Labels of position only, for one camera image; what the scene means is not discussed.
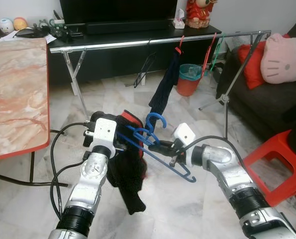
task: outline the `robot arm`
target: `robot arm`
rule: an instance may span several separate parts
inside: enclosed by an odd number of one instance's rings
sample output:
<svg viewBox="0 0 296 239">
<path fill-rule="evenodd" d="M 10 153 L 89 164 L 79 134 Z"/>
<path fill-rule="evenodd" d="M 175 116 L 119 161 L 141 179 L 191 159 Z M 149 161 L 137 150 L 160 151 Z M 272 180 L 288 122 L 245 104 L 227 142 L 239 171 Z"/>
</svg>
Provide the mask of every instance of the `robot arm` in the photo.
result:
<svg viewBox="0 0 296 239">
<path fill-rule="evenodd" d="M 194 133 L 187 124 L 182 123 L 174 132 L 174 137 L 175 141 L 180 140 L 187 146 L 193 142 Z M 185 154 L 183 162 L 202 166 L 217 178 L 219 187 L 236 211 L 246 237 L 296 239 L 294 228 L 282 213 L 270 207 L 232 150 L 205 144 L 189 150 L 191 153 Z M 182 155 L 177 157 L 172 160 L 182 162 Z"/>
<path fill-rule="evenodd" d="M 101 186 L 106 180 L 107 162 L 115 155 L 113 141 L 116 122 L 99 118 L 94 132 L 85 132 L 93 142 L 91 153 L 82 164 L 81 177 L 74 187 L 63 215 L 49 239 L 87 239 L 92 220 L 101 196 Z M 269 206 L 246 170 L 239 164 L 236 154 L 228 148 L 209 145 L 194 146 L 178 154 L 193 142 L 195 134 L 185 123 L 174 132 L 174 142 L 153 145 L 149 149 L 171 156 L 171 166 L 176 162 L 188 166 L 201 166 L 218 180 L 225 197 L 236 211 L 240 226 L 251 239 L 296 239 L 296 231 L 286 217 Z"/>
<path fill-rule="evenodd" d="M 105 183 L 107 162 L 114 157 L 116 122 L 99 118 L 90 145 L 91 153 L 81 166 L 81 176 L 66 203 L 63 215 L 49 239 L 87 239 Z"/>
</svg>

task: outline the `wall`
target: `wall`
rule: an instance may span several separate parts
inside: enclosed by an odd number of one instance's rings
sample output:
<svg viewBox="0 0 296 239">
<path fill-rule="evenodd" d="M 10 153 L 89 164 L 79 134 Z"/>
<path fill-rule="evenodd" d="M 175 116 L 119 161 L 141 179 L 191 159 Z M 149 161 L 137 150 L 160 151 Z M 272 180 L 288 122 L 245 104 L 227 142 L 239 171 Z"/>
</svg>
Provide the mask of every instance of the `wall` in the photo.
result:
<svg viewBox="0 0 296 239">
<path fill-rule="evenodd" d="M 296 23 L 296 0 L 218 0 L 210 24 L 227 32 L 287 33 Z"/>
<path fill-rule="evenodd" d="M 178 0 L 185 6 L 187 0 Z M 0 18 L 52 18 L 59 0 L 0 0 Z M 210 24 L 224 32 L 272 30 L 286 33 L 296 23 L 296 0 L 218 0 Z"/>
<path fill-rule="evenodd" d="M 53 18 L 53 10 L 62 16 L 59 0 L 0 0 L 0 19 L 21 16 L 29 25 L 39 19 Z"/>
</svg>

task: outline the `blue clothes hanger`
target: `blue clothes hanger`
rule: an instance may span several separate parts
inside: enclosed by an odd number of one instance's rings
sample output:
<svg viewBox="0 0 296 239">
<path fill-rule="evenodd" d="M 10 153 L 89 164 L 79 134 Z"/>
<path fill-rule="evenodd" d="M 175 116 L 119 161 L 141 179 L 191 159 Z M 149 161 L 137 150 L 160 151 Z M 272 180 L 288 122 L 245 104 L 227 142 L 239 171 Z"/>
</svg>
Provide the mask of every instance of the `blue clothes hanger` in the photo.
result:
<svg viewBox="0 0 296 239">
<path fill-rule="evenodd" d="M 126 126 L 127 128 L 131 129 L 132 131 L 134 131 L 133 136 L 138 139 L 139 141 L 142 141 L 144 144 L 146 145 L 152 145 L 152 144 L 159 144 L 159 139 L 158 137 L 153 133 L 153 126 L 150 123 L 150 118 L 151 117 L 156 117 L 158 119 L 160 119 L 162 121 L 162 127 L 166 128 L 167 126 L 167 122 L 165 120 L 164 117 L 162 117 L 161 115 L 157 114 L 157 113 L 149 113 L 146 117 L 146 126 L 149 129 L 145 129 L 145 128 L 134 128 L 130 125 Z M 146 137 L 142 136 L 140 134 L 140 132 L 145 132 L 147 134 Z M 132 141 L 130 138 L 124 136 L 123 134 L 117 132 L 117 135 L 121 138 L 123 138 L 124 140 L 126 140 L 127 142 L 131 143 L 132 145 L 136 146 L 137 148 L 139 148 L 140 150 L 142 150 L 143 152 L 147 153 L 148 155 L 150 155 L 152 158 L 154 158 L 155 160 L 157 160 L 159 163 L 163 164 L 165 167 L 167 167 L 168 169 L 170 169 L 171 171 L 173 171 L 175 174 L 178 174 L 180 177 L 182 177 L 183 179 L 187 180 L 190 183 L 195 183 L 197 180 L 194 176 L 190 178 L 188 178 L 188 176 L 190 176 L 191 172 L 189 171 L 189 169 L 184 165 L 184 164 L 179 164 L 184 171 L 186 172 L 185 174 L 180 173 L 179 171 L 177 171 L 176 169 L 174 169 L 173 167 L 169 166 L 167 163 L 165 163 L 163 160 L 161 160 L 160 158 L 158 158 L 157 156 L 155 156 L 153 153 L 151 153 L 150 151 L 148 151 L 147 149 L 145 149 L 144 147 L 141 147 L 140 145 L 138 145 L 137 143 L 135 143 L 134 141 Z M 148 138 L 149 137 L 153 137 L 155 142 L 151 142 Z"/>
</svg>

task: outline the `marble tabletop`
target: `marble tabletop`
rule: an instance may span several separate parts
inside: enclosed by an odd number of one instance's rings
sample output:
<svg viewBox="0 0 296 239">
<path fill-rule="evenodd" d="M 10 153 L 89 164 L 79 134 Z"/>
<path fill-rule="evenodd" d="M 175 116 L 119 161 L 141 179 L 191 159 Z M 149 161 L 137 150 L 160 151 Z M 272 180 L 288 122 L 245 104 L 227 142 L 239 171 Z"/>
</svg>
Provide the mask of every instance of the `marble tabletop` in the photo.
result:
<svg viewBox="0 0 296 239">
<path fill-rule="evenodd" d="M 0 42 L 0 159 L 48 144 L 46 41 Z"/>
</svg>

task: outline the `pink pillow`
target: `pink pillow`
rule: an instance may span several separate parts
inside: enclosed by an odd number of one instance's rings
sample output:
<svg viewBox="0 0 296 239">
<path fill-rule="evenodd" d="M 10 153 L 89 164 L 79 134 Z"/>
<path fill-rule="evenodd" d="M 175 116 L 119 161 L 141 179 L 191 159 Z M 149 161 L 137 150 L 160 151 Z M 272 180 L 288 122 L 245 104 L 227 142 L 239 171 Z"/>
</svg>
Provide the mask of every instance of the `pink pillow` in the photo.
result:
<svg viewBox="0 0 296 239">
<path fill-rule="evenodd" d="M 296 81 L 296 38 L 276 33 L 267 39 L 261 61 L 263 79 L 271 84 Z"/>
</svg>

